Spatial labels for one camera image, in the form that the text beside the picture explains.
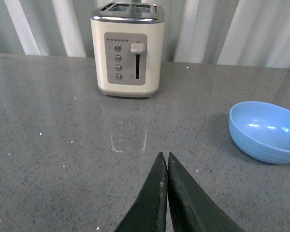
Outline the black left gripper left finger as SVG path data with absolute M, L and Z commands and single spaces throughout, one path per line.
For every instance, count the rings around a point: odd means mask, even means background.
M 159 152 L 129 211 L 116 232 L 164 232 L 167 213 L 167 165 Z

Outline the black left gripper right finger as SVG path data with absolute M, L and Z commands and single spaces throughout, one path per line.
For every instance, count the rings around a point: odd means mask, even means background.
M 242 232 L 169 153 L 168 199 L 175 232 Z

